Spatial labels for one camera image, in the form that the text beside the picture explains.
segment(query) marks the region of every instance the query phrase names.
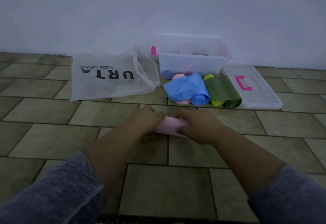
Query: tiled floor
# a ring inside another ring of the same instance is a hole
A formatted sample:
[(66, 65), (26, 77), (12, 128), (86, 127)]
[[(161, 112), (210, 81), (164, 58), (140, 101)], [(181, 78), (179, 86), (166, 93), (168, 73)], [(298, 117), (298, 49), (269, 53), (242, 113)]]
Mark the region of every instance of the tiled floor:
[[(245, 110), (182, 107), (161, 86), (150, 94), (69, 102), (71, 64), (64, 56), (0, 54), (0, 203), (145, 104), (169, 116), (207, 109), (326, 187), (326, 71), (258, 67), (284, 105)], [(214, 148), (165, 135), (137, 144), (102, 214), (257, 222)]]

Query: gray sleeve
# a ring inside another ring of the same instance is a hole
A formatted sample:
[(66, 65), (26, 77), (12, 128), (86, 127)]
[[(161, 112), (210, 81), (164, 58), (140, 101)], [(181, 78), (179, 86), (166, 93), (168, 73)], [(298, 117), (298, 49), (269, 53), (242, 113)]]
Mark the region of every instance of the gray sleeve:
[(0, 208), (0, 223), (95, 223), (106, 200), (86, 156), (79, 152)]
[(248, 203), (261, 223), (326, 223), (326, 189), (290, 166)]

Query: plastic bin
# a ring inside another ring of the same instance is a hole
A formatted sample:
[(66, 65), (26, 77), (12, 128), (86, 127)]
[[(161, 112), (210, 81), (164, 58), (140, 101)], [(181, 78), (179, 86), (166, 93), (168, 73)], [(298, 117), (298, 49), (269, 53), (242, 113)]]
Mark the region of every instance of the plastic bin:
[(220, 38), (199, 36), (160, 35), (156, 52), (160, 61), (161, 78), (175, 74), (218, 75), (231, 58)]
[(241, 107), (248, 109), (279, 109), (280, 98), (271, 89), (252, 65), (225, 65), (222, 72), (227, 75), (241, 96)]

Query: person's right hand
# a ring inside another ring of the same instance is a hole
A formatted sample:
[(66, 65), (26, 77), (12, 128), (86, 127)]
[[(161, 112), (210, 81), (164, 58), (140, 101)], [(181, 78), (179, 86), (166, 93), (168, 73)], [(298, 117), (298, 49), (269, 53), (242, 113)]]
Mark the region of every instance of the person's right hand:
[(189, 122), (189, 127), (179, 127), (176, 132), (199, 144), (211, 144), (224, 125), (209, 111), (180, 110), (175, 116)]

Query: hand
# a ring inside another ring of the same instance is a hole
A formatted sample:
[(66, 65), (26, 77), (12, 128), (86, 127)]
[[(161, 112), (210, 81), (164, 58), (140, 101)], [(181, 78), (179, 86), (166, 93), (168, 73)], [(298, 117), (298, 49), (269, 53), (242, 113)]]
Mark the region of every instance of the hand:
[(180, 110), (175, 116), (189, 122), (189, 127), (179, 127), (176, 132), (199, 144), (212, 144), (218, 132), (224, 127), (213, 114), (208, 111)]
[(144, 136), (153, 132), (165, 116), (166, 114), (164, 112), (155, 113), (155, 110), (151, 106), (146, 105), (133, 112), (123, 125), (132, 129), (140, 136)]

